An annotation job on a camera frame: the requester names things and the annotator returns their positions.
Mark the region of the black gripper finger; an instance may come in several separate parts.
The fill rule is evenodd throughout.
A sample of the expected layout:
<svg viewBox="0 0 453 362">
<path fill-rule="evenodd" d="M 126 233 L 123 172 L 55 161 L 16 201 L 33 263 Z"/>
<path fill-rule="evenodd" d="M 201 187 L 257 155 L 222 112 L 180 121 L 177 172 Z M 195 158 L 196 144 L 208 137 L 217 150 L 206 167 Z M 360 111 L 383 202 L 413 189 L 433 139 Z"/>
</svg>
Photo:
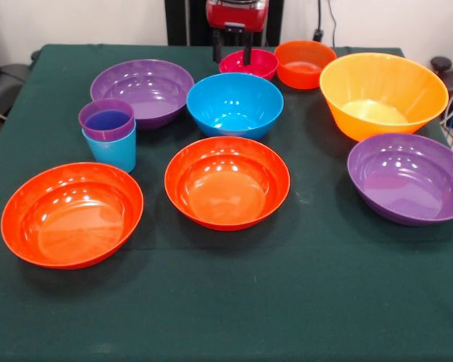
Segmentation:
<svg viewBox="0 0 453 362">
<path fill-rule="evenodd" d="M 220 63 L 222 60 L 223 33 L 221 29 L 212 29 L 213 61 Z"/>
<path fill-rule="evenodd" d="M 248 66 L 251 63 L 251 49 L 252 49 L 252 44 L 253 44 L 253 33 L 244 32 L 243 40 L 245 43 L 245 47 L 244 47 L 243 56 L 242 56 L 242 63 L 244 66 Z"/>
</svg>

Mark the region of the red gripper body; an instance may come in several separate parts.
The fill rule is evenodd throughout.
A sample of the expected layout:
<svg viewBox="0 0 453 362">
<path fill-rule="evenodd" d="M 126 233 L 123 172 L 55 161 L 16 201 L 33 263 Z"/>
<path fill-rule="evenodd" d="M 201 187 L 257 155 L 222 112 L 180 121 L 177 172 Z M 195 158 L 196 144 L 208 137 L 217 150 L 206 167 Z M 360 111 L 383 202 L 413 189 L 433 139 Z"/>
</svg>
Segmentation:
<svg viewBox="0 0 453 362">
<path fill-rule="evenodd" d="M 213 28 L 239 28 L 261 32 L 267 18 L 267 1 L 206 1 L 206 16 Z"/>
</svg>

